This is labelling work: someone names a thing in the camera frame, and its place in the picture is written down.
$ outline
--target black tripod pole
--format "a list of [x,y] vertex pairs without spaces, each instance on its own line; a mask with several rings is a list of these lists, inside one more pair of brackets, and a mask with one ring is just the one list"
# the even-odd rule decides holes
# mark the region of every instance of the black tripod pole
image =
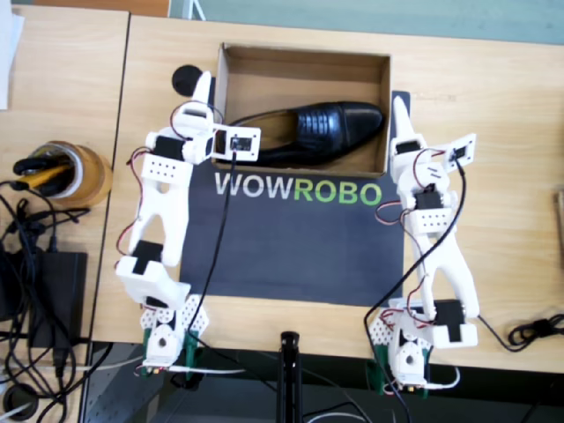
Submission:
[[282,332],[278,357],[276,423],[301,423],[300,335]]

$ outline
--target desk surface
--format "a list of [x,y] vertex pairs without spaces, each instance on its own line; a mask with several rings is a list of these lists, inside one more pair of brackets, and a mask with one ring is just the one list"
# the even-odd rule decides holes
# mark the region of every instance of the desk surface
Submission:
[[[133,17],[95,339],[142,340],[139,307],[114,271],[115,240],[138,201],[125,161],[144,144],[147,132],[167,126],[171,110],[182,102],[170,84],[174,70],[192,63],[214,74],[224,41],[391,53],[394,88],[412,93],[415,128],[430,145],[479,135],[457,238],[483,316],[504,332],[517,322],[561,311],[564,279],[553,193],[564,182],[563,47]],[[411,263],[406,249],[404,267]],[[414,284],[412,279],[404,289]],[[438,280],[434,291],[437,298],[452,296],[444,281]],[[217,347],[275,351],[279,333],[296,330],[304,353],[370,356],[362,328],[365,308],[217,296],[204,306],[211,318],[204,339]],[[564,372],[561,337],[509,354],[477,325],[479,347],[437,351],[434,360]]]
[[[11,73],[9,110],[0,112],[2,180],[13,178],[16,160],[51,140],[87,145],[111,161],[129,14],[31,6],[13,10],[26,22]],[[3,195],[12,204],[22,197],[7,188]],[[41,202],[31,203],[35,210],[45,209]],[[93,318],[106,209],[104,201],[81,218],[79,226],[57,228],[59,250],[88,253],[83,337],[89,336]],[[0,221],[11,221],[4,208]],[[77,360],[84,362],[85,346],[75,351]],[[0,344],[0,356],[5,353]],[[24,354],[19,357],[27,362]],[[45,364],[50,366],[48,358]],[[49,380],[55,387],[55,377]],[[79,399],[77,390],[69,399],[69,421],[77,421]],[[56,422],[60,413],[57,406],[44,421]]]

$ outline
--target cardboard box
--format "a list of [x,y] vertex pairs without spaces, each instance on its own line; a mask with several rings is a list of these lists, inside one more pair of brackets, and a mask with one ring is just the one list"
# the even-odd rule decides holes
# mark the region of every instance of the cardboard box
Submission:
[[[215,106],[229,124],[257,113],[325,101],[365,101],[380,107],[385,127],[358,149],[321,166],[296,168],[238,166],[253,172],[327,174],[377,178],[388,166],[391,57],[224,44],[219,49]],[[272,147],[261,143],[261,148]],[[215,163],[218,167],[227,167]]]

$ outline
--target black leather shoe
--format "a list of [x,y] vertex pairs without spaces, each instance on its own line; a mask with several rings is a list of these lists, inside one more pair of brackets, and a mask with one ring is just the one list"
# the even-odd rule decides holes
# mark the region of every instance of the black leather shoe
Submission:
[[372,139],[384,117],[374,104],[340,101],[243,117],[232,126],[261,129],[258,166],[321,165]]

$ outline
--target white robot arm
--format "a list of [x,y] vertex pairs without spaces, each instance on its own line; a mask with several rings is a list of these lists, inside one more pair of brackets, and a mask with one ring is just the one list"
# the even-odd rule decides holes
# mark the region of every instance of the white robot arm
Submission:
[[[145,146],[150,152],[145,154],[141,172],[141,201],[131,228],[129,254],[116,266],[116,274],[129,296],[147,308],[141,318],[143,329],[151,332],[144,361],[147,367],[172,366],[182,350],[186,331],[195,330],[201,336],[208,324],[200,308],[189,328],[199,297],[189,296],[190,285],[173,281],[166,269],[177,266],[182,258],[194,166],[211,157],[236,157],[239,161],[258,158],[259,129],[214,122],[212,108],[207,104],[211,83],[212,75],[204,72],[192,100],[181,105],[173,116],[173,126],[147,135]],[[216,147],[220,131],[226,133],[223,152]],[[157,216],[164,228],[164,242],[143,241],[146,228]]]
[[[421,134],[415,133],[405,104],[396,97],[393,102],[397,136],[391,141],[391,176],[404,214],[404,226],[412,237],[412,248],[418,260],[449,230],[458,210],[455,191],[449,191],[448,173],[474,159],[476,135],[470,134],[448,145],[429,148]],[[443,156],[442,163],[433,161]],[[456,244],[456,225],[444,236],[417,267],[421,301],[397,299],[382,308],[371,324],[372,340],[388,346],[388,360],[400,386],[426,387],[425,350],[457,348],[478,344],[476,327],[465,322],[479,314],[474,281],[460,248]],[[443,271],[457,300],[435,301],[435,273]]]

